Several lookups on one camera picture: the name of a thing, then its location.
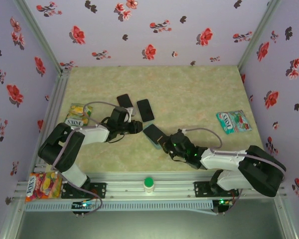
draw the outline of snack package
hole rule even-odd
[[[69,126],[87,126],[89,119],[83,114],[83,104],[71,104],[68,115],[65,118],[65,123]],[[87,106],[85,113],[90,116],[92,107]]]
[[[31,173],[26,190],[26,202],[36,199],[58,198],[62,179],[55,172]]]
[[[226,134],[252,130],[242,110],[230,112],[218,112],[216,114]]]

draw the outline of wallpaper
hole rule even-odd
[[[299,0],[283,0],[242,71],[264,147],[287,168],[299,228]]]
[[[237,65],[268,0],[25,0],[61,68]]]
[[[57,76],[21,14],[0,1],[0,231],[24,181]]]

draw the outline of black smartphone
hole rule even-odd
[[[143,133],[155,144],[159,145],[158,140],[162,136],[166,136],[159,128],[154,124],[150,124],[148,127],[143,129]]]
[[[121,96],[117,96],[116,99],[118,100],[119,102],[119,106],[121,107],[124,107],[124,108],[133,108],[133,112],[132,112],[132,116],[135,115],[136,111],[134,109],[134,106],[131,102],[131,99],[129,97],[128,94],[124,94],[124,95],[121,95]]]
[[[155,119],[148,99],[137,101],[136,104],[138,105],[139,112],[144,123]]]

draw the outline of marble-patterned surface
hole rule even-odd
[[[254,144],[262,147],[239,72],[235,66],[220,67],[79,67],[73,68],[61,107],[63,122],[71,103],[105,101],[117,104],[116,97],[128,93],[136,101],[148,99],[155,125],[166,134],[178,128],[207,127],[223,139],[223,150],[242,150]],[[101,121],[112,107],[93,105],[92,117]],[[226,135],[216,118],[219,111],[243,110],[253,130]],[[136,114],[135,120],[141,120]],[[187,133],[200,146],[219,145],[206,131]],[[157,150],[141,132],[126,135],[114,144],[84,145],[76,163],[86,173],[194,171],[187,164],[173,162]]]

